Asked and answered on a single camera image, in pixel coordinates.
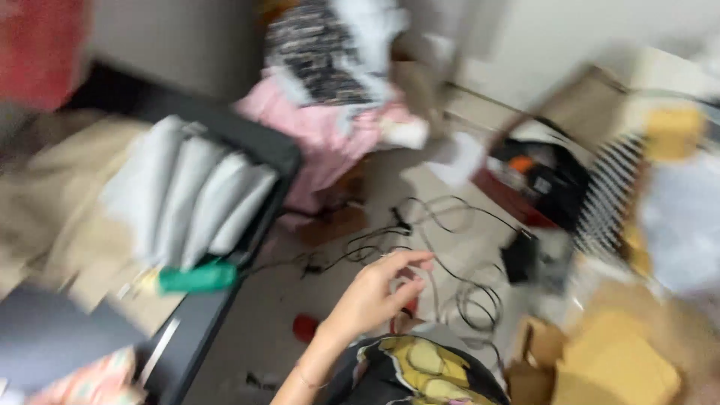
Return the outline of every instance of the black and white patterned cloth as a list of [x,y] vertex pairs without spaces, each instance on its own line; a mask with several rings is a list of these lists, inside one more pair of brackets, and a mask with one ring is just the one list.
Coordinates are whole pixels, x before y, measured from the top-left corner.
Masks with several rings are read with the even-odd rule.
[[612,264],[624,263],[619,249],[623,224],[644,158],[643,135],[623,135],[603,145],[590,170],[590,184],[577,220],[575,247]]
[[314,103],[368,104],[370,92],[341,67],[360,64],[358,50],[328,0],[302,0],[268,27],[268,66],[282,66],[300,81]]

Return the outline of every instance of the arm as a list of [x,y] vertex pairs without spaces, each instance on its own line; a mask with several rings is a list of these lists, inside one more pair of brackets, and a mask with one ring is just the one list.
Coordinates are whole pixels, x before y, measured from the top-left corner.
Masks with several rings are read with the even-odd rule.
[[432,258],[430,252],[393,252],[361,270],[318,327],[270,405],[310,405],[347,346],[397,315],[425,287],[425,280],[414,277],[390,294],[390,280],[409,264],[429,270]]

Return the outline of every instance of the black and white striped fabric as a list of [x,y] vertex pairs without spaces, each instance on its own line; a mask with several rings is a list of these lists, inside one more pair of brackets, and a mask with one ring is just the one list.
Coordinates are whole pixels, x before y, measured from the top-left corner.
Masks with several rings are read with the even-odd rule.
[[577,220],[574,243],[582,253],[613,264],[623,262],[619,255],[623,221],[644,150],[643,135],[624,135],[600,148]]

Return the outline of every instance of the paper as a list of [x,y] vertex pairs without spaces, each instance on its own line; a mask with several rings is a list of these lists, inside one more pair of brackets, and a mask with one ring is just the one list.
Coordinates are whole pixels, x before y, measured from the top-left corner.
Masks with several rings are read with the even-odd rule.
[[455,132],[425,165],[450,188],[460,188],[480,167],[485,149],[472,135]]

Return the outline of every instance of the white floor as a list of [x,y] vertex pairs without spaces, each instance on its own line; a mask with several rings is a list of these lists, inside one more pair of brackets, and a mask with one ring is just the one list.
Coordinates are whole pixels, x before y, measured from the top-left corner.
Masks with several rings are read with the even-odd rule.
[[[488,117],[497,118],[496,114]],[[489,131],[474,131],[480,142],[487,142]],[[456,195],[470,204],[485,208],[506,219],[515,221],[490,201],[476,187],[466,184],[451,190],[423,165],[441,141],[428,146],[424,151],[389,151],[381,153],[370,165],[369,217],[370,229],[386,226],[390,220],[390,207],[405,197],[414,196],[431,200],[442,195]],[[447,208],[436,207],[436,210]],[[414,205],[408,214],[410,219],[420,218],[421,209]],[[452,228],[459,228],[457,234],[447,233],[434,223],[425,224],[428,237],[435,252],[445,264],[463,277],[482,281],[495,286],[503,299],[503,320],[495,333],[495,342],[501,353],[510,349],[514,326],[526,311],[525,292],[510,288],[504,276],[487,266],[488,262],[502,264],[498,247],[507,243],[513,233],[500,221],[476,213],[468,221],[467,212],[449,212],[441,220]],[[327,246],[328,258],[341,255],[343,241]],[[405,240],[389,237],[385,246],[406,245],[414,249],[425,249],[417,233]],[[293,257],[301,252],[292,242],[282,244],[282,254],[266,260],[280,260]],[[251,404],[247,393],[241,388],[248,371],[256,375],[271,374],[282,379],[293,367],[304,345],[292,336],[292,321],[298,313],[308,313],[319,319],[327,316],[354,275],[361,269],[360,264],[342,262],[322,275],[309,275],[300,279],[301,269],[293,266],[267,269],[246,280],[227,320],[215,340],[198,376],[188,393],[185,404]],[[459,282],[436,265],[434,277],[438,284],[439,306],[449,319],[451,328],[461,337],[480,337],[467,328],[454,309],[454,296]],[[473,295],[480,303],[492,308],[482,293]],[[428,288],[420,299],[420,317],[435,318],[432,289]],[[481,310],[472,312],[478,323],[486,321]],[[474,353],[486,366],[495,364],[495,355],[490,349]]]

